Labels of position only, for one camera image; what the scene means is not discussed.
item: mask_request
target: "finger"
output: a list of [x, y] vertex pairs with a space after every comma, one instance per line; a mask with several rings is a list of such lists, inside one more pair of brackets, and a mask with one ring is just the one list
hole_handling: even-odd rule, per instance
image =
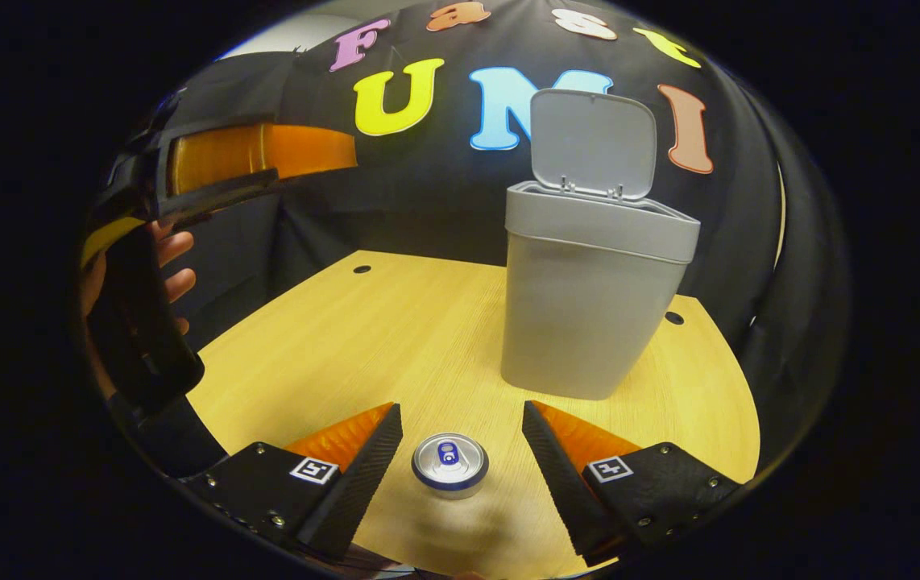
[[179, 234], [160, 239], [155, 245], [155, 252], [159, 255], [159, 267], [165, 267], [174, 258], [179, 257], [195, 246], [195, 236], [190, 231], [181, 231]]
[[166, 227], [160, 227], [158, 221], [151, 222], [148, 224], [148, 231], [151, 231], [151, 235], [155, 238], [155, 241], [158, 242], [160, 239], [166, 238], [170, 234], [170, 231], [173, 231], [173, 224], [167, 224]]
[[95, 258], [91, 271], [85, 272], [81, 280], [81, 315], [88, 316], [91, 309], [95, 308], [98, 295], [102, 294], [102, 283], [106, 280], [106, 253], [102, 252]]
[[195, 271], [185, 268], [166, 279], [166, 295], [173, 302], [184, 296], [184, 293], [191, 290], [192, 286], [195, 286]]

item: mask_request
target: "trash can lid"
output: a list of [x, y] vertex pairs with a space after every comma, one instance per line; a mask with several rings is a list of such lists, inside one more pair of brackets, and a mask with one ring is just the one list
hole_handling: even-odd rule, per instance
[[556, 189], [641, 199], [653, 186], [657, 122], [616, 95], [542, 89], [531, 98], [531, 168]]

